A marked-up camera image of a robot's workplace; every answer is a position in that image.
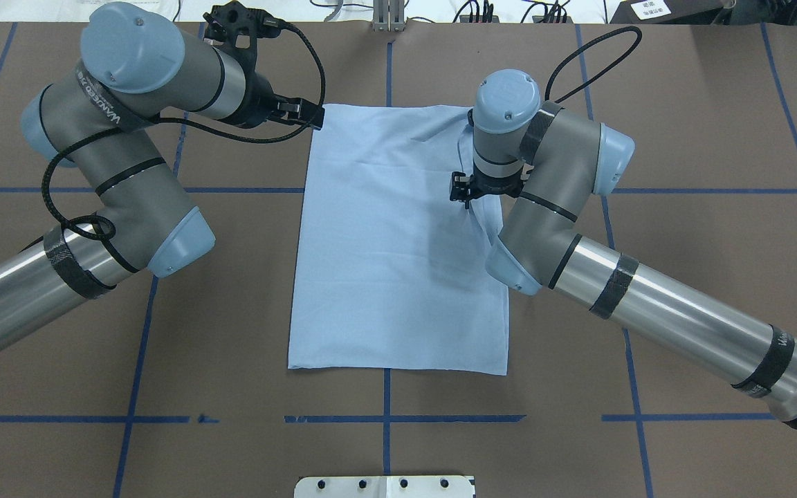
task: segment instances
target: gray arm segment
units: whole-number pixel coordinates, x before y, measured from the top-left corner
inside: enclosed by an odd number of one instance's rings
[[[149,54],[153,60],[143,59]],[[95,12],[82,34],[82,57],[76,72],[44,89],[21,119],[26,138],[48,160],[119,124],[117,109],[89,84],[92,75],[118,87],[111,95],[142,117],[177,107],[219,119],[246,97],[246,79],[230,56],[128,3]],[[155,71],[145,73],[149,67]],[[0,350],[139,269],[165,277],[213,247],[199,209],[142,129],[92,142],[69,160],[98,193],[98,214],[113,221],[115,236],[101,242],[57,226],[44,242],[1,264]]]

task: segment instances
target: light blue cloth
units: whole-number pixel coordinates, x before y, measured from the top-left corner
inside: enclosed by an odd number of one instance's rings
[[[506,375],[509,291],[484,270],[497,196],[449,201],[472,173],[462,107],[327,105],[313,134],[291,310],[290,369]]]

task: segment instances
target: black cable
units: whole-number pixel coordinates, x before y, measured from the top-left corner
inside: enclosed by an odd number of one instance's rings
[[[553,19],[553,16],[556,12],[561,13],[562,10],[564,10],[564,7],[561,6],[558,2],[555,3],[533,2],[531,3],[531,6],[528,7],[528,10],[525,10],[524,15],[522,15],[522,20],[519,21],[519,24],[524,23],[524,20],[528,19],[528,14],[536,6],[543,6],[543,19],[540,20],[540,23],[550,22],[550,20]]]
[[[473,10],[472,10],[473,4],[475,4],[475,14],[473,14]],[[467,0],[466,3],[463,3],[462,6],[460,6],[459,9],[457,9],[457,15],[455,15],[455,18],[451,21],[452,23],[457,22],[457,19],[459,19],[459,14],[461,14],[461,12],[463,12],[463,9],[466,6],[469,6],[469,22],[473,22],[473,18],[478,16],[479,8],[480,8],[480,6],[478,4],[478,0]]]
[[[309,3],[312,3],[316,7],[334,8],[334,7],[338,6],[338,4],[336,4],[336,3],[332,3],[332,4],[330,4],[330,6],[329,6],[329,4],[326,4],[326,3],[316,3],[316,2],[314,2],[314,0],[309,0]],[[407,7],[407,5],[409,3],[411,3],[411,0],[405,0],[405,7]],[[365,7],[366,9],[373,9],[374,8],[374,6],[366,6],[366,4],[363,4],[363,3],[344,3],[342,5],[342,7]]]
[[[79,216],[78,218],[72,218],[72,220],[67,219],[63,214],[60,214],[60,211],[54,206],[54,200],[51,198],[51,176],[54,176],[54,169],[57,167],[57,164],[60,164],[61,160],[64,160],[66,156],[72,154],[75,151],[78,151],[80,148],[83,148],[85,145],[91,144],[92,142],[97,142],[101,138],[107,138],[107,136],[118,135],[118,133],[124,133],[121,129],[117,127],[111,127],[110,129],[105,129],[104,131],[94,133],[92,136],[86,136],[86,138],[81,139],[80,141],[76,142],[75,144],[70,145],[63,151],[58,152],[54,155],[54,158],[48,162],[48,167],[45,168],[45,173],[42,174],[42,201],[45,202],[45,208],[48,209],[48,212],[51,213],[51,216],[60,223],[60,227],[63,229],[69,229],[75,231],[75,233],[79,234],[85,239],[92,239],[92,240],[109,240],[112,239],[116,235],[116,227],[113,224],[113,221],[110,221],[108,218],[104,218],[99,214],[88,214],[85,216]],[[89,231],[85,231],[79,228],[79,223],[99,223],[101,227],[107,227],[104,230],[104,233],[97,234],[92,233]]]
[[[310,55],[313,56],[313,60],[315,61],[315,66],[319,70],[319,80],[320,80],[320,93],[319,93],[319,112],[321,112],[322,105],[325,103],[325,68],[322,65],[322,60],[319,59],[319,54],[316,53],[313,44],[306,38],[306,35],[300,31],[300,28],[294,26],[290,22],[281,21],[280,28],[287,29],[292,33],[296,34],[300,41],[306,45],[306,49],[309,50]],[[190,122],[190,120],[184,120],[183,118],[162,118],[157,117],[149,120],[153,124],[165,124],[165,123],[178,123],[178,124],[185,124],[190,127],[195,127],[195,129],[201,129],[202,131],[206,131],[211,133],[212,135],[222,136],[222,138],[229,138],[231,140],[237,140],[238,142],[246,142],[246,144],[275,144],[276,142],[284,142],[290,138],[294,138],[294,136],[299,135],[304,129],[310,126],[313,120],[318,116],[318,114],[313,114],[310,116],[306,122],[300,124],[294,131],[291,133],[286,133],[286,135],[276,136],[276,138],[249,138],[249,136],[238,136],[233,135],[233,133],[227,133],[218,129],[213,129],[212,127],[205,126],[201,123],[197,122]],[[113,221],[110,221],[108,218],[105,218],[99,214],[88,214],[85,216],[79,216],[78,218],[66,218],[57,207],[54,206],[54,200],[51,198],[51,177],[54,176],[54,170],[57,168],[57,165],[60,164],[61,160],[64,160],[66,156],[72,154],[75,151],[78,151],[80,148],[83,148],[85,145],[92,144],[92,142],[97,142],[102,138],[107,138],[107,136],[118,135],[118,133],[123,133],[121,129],[117,127],[113,127],[113,129],[105,129],[104,131],[94,133],[94,135],[87,136],[86,138],[81,139],[80,141],[76,142],[68,146],[63,151],[54,155],[54,158],[48,162],[48,167],[45,168],[44,174],[42,174],[42,201],[45,202],[45,208],[48,209],[48,212],[51,213],[51,216],[54,217],[55,220],[60,223],[60,226],[63,229],[69,229],[73,232],[77,233],[78,235],[85,237],[85,239],[92,239],[92,240],[109,240],[112,239],[116,234],[116,227],[113,224]],[[78,227],[79,223],[98,223],[102,228],[102,233],[92,233],[89,231],[82,230]]]
[[[616,37],[617,35],[622,35],[623,33],[626,33],[626,32],[635,33],[635,41],[632,42],[632,45],[630,45],[630,47],[627,48],[627,50],[624,51],[624,53],[620,57],[617,57],[614,60],[614,62],[608,64],[607,67],[605,67],[604,69],[601,70],[600,73],[598,73],[598,75],[592,76],[592,78],[589,78],[588,80],[586,80],[582,85],[576,87],[575,89],[572,89],[572,91],[570,91],[569,93],[564,95],[564,97],[559,98],[558,100],[556,100],[554,102],[556,102],[556,104],[560,104],[560,102],[562,102],[564,99],[570,97],[570,95],[573,95],[576,92],[581,91],[581,89],[584,89],[584,88],[588,87],[589,85],[592,84],[592,82],[594,82],[598,78],[601,78],[602,75],[604,75],[605,73],[607,73],[608,71],[613,69],[617,64],[620,64],[621,62],[623,62],[623,60],[626,59],[626,57],[629,57],[629,54],[632,53],[632,51],[635,50],[635,48],[639,46],[639,42],[641,42],[641,30],[638,29],[636,26],[624,26],[623,28],[614,29],[614,31],[611,31],[610,33],[601,35],[601,37],[598,37],[598,38],[595,38],[592,41],[589,41],[588,44],[585,44],[584,46],[578,48],[578,50],[574,50],[574,52],[572,54],[567,56],[566,59],[562,60],[562,62],[559,63],[559,65],[556,67],[556,70],[553,71],[553,75],[549,76],[549,82],[547,82],[547,90],[544,92],[544,98],[549,100],[549,94],[550,94],[550,91],[553,89],[553,83],[556,82],[556,76],[559,75],[559,72],[562,70],[562,68],[564,66],[567,65],[567,63],[569,63],[570,61],[576,59],[577,56],[579,56],[580,54],[584,53],[586,50],[588,50],[588,48],[591,48],[592,46],[594,46],[596,44],[600,44],[601,42],[607,40],[608,38],[613,38],[613,37]]]
[[[528,19],[528,14],[531,12],[531,10],[534,10],[534,7],[536,6],[543,6],[543,17],[547,16],[547,12],[549,12],[549,10],[547,10],[547,5],[543,2],[534,2],[528,7],[528,10],[525,10],[522,20],[519,21],[519,24],[524,24],[524,20]]]
[[[373,9],[374,6],[366,6],[363,3],[316,3],[314,0],[309,0],[309,3],[312,3],[316,7],[328,7],[329,9],[333,9],[334,7],[365,7],[366,9]]]

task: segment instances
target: stainless steel arm tube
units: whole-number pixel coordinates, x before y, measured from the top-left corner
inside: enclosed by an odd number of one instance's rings
[[[524,76],[515,86],[529,82]],[[509,91],[492,95],[491,105],[480,88],[473,116],[490,113],[499,122],[503,109],[528,104],[513,97],[521,92],[512,84],[504,88]],[[632,140],[551,102],[527,126],[500,131],[477,129],[475,157],[503,164],[519,158],[534,168],[488,257],[489,273],[522,293],[547,286],[572,297],[764,400],[777,419],[797,429],[795,337],[574,230],[589,194],[613,190]]]
[[[582,237],[554,289],[761,398],[797,429],[797,338]]]
[[[90,230],[91,225],[83,225]],[[60,245],[60,234],[64,233]],[[95,240],[79,237],[72,231],[61,232],[56,227],[48,233],[45,240],[25,249],[9,261],[0,264],[0,350],[16,343],[42,325],[48,324],[60,315],[85,302],[89,295],[83,296],[62,277],[65,265],[71,264],[64,255],[64,246],[72,253],[76,268],[86,268],[93,277],[83,283],[71,280],[79,291],[94,295],[98,284],[99,291],[130,277],[107,249]]]
[[[113,90],[106,94],[94,79]],[[108,3],[82,33],[75,72],[29,104],[21,127],[50,160],[87,136],[123,127],[131,116],[179,107],[219,119],[244,97],[246,79],[230,56],[158,14]],[[199,209],[142,129],[92,142],[68,159],[66,166],[78,166],[95,189],[98,214],[113,221],[116,234],[101,242],[57,226],[1,264],[0,350],[140,269],[165,277],[213,246]]]

